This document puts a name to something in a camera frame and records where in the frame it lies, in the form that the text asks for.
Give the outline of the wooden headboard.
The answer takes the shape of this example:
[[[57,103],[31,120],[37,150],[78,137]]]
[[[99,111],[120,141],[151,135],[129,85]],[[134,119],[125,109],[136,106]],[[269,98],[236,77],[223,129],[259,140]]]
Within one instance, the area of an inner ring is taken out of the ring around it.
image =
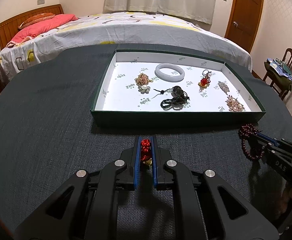
[[[63,8],[61,4],[49,5],[46,7],[41,7],[33,9],[27,12],[23,12],[19,15],[13,16],[2,23],[0,23],[0,49],[5,48],[7,43],[19,32],[18,27],[22,22],[41,13],[53,13],[53,14],[63,14]]]

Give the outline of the dark red bead mala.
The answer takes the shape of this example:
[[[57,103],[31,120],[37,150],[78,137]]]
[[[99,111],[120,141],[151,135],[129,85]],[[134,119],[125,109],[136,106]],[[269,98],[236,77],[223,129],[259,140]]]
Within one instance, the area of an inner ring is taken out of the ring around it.
[[[239,139],[241,140],[241,148],[243,154],[250,161],[260,160],[262,158],[262,153],[254,153],[252,147],[247,149],[247,144],[253,139],[254,135],[257,135],[261,130],[257,129],[253,124],[247,124],[242,126],[238,131]]]

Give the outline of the wooden chair with clothes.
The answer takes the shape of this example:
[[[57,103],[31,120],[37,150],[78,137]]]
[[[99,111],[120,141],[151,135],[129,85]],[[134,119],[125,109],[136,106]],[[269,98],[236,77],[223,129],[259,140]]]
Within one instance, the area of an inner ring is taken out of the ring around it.
[[[271,79],[270,87],[275,89],[281,100],[292,92],[292,48],[287,48],[282,59],[270,59],[264,62],[266,74],[263,81]]]

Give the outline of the silver pearl ring pendant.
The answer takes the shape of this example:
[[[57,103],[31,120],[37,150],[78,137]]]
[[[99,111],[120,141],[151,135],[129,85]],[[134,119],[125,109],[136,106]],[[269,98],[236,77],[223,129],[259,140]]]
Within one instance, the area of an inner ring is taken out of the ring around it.
[[[205,69],[202,72],[202,75],[203,75],[203,78],[209,79],[212,76],[212,72],[210,70],[208,70],[208,69]]]

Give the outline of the long red tassel charm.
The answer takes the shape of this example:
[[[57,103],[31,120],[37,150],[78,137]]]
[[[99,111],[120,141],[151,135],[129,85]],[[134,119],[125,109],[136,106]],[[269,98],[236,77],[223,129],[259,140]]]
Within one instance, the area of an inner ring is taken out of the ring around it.
[[[210,84],[211,80],[209,77],[203,77],[200,82],[198,83],[199,87],[207,88]]]

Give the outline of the wall switch plate left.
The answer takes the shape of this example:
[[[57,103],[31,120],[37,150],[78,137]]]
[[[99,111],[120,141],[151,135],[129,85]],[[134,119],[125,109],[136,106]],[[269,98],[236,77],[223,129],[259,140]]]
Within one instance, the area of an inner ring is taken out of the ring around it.
[[[44,4],[45,3],[45,0],[37,0],[37,4],[38,5],[42,5],[42,4]]]

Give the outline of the white jade bangle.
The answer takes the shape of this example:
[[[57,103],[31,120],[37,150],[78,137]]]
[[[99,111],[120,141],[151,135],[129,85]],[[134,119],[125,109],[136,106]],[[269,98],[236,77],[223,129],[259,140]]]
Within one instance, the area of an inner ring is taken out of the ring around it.
[[[161,63],[155,68],[155,75],[167,82],[180,82],[185,78],[184,70],[176,64]]]

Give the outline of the wooden door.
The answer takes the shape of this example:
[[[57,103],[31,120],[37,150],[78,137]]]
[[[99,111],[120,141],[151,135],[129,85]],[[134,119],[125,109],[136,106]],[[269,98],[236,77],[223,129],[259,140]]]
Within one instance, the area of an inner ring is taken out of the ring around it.
[[[260,25],[264,0],[233,0],[225,38],[251,52]]]

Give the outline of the dark grey table cloth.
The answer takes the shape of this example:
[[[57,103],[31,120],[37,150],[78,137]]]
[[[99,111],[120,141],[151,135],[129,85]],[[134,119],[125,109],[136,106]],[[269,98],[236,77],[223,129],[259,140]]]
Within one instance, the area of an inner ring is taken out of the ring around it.
[[[136,131],[154,122],[139,121],[132,131],[103,133],[90,108],[105,66],[116,49],[151,49],[207,56],[201,51],[154,44],[109,44],[63,51],[51,61],[16,75],[0,94],[0,220],[10,232],[79,169],[100,170],[134,145]],[[292,142],[292,116],[273,89],[245,67],[231,65],[266,109],[258,122],[264,134]],[[210,121],[196,120],[194,133],[158,134],[160,147],[170,150],[190,170],[211,168],[267,219],[279,207],[282,178],[261,164],[258,169],[241,149],[238,129],[217,131]],[[117,239],[175,237],[171,191],[152,189],[150,174],[141,188],[119,198]]]

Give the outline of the pink pillow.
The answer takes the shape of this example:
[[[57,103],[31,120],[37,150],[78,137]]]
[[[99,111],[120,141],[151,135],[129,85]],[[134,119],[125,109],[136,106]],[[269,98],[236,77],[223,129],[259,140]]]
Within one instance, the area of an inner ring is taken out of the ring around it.
[[[7,43],[6,47],[11,48],[17,46],[28,40],[36,38],[38,35],[46,33],[70,21],[76,20],[78,20],[78,18],[74,14],[55,15],[55,17],[51,18],[50,20],[41,21],[19,30],[19,32],[11,39],[11,41]]]

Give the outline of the silver crystal tassel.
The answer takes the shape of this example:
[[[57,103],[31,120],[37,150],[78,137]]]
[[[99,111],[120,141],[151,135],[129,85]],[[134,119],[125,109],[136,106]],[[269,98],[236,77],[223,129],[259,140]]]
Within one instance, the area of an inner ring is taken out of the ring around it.
[[[228,85],[227,85],[225,82],[218,81],[218,86],[220,87],[220,89],[221,89],[226,95],[228,95],[228,92],[229,92],[230,90],[229,90]]]

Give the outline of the green shallow tray box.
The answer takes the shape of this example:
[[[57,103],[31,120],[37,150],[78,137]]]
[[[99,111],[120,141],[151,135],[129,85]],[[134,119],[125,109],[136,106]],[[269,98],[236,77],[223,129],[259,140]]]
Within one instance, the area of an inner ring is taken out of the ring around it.
[[[180,82],[155,75],[161,63],[176,64],[185,72]],[[212,72],[207,88],[199,87],[202,72]],[[218,81],[229,87],[226,95]],[[138,87],[150,86],[148,94]],[[239,75],[233,63],[185,53],[155,50],[116,50],[102,75],[91,107],[102,128],[134,130],[219,129],[258,122],[265,108]]]

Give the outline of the bed with white sheet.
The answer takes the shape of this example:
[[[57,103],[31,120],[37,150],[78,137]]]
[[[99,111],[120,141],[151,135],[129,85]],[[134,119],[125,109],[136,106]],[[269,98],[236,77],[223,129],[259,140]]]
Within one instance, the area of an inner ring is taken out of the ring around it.
[[[0,77],[8,83],[21,71],[52,60],[66,49],[121,43],[185,47],[253,69],[246,50],[188,21],[162,14],[114,12],[78,17],[17,46],[5,46],[0,51]]]

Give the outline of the pearl flower brooch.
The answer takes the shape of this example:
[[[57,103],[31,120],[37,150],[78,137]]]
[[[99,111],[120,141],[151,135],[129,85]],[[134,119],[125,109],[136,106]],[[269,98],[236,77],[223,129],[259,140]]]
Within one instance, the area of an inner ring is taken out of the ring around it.
[[[148,94],[150,92],[150,86],[148,86],[148,85],[141,85],[141,86],[138,87],[138,91],[141,94]]]

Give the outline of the small red tassel charm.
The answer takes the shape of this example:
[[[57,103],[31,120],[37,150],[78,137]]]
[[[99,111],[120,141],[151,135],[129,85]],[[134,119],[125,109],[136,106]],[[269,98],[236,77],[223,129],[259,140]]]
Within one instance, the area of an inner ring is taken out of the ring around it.
[[[151,149],[151,140],[143,139],[141,141],[141,162],[145,165],[152,165],[152,149]]]

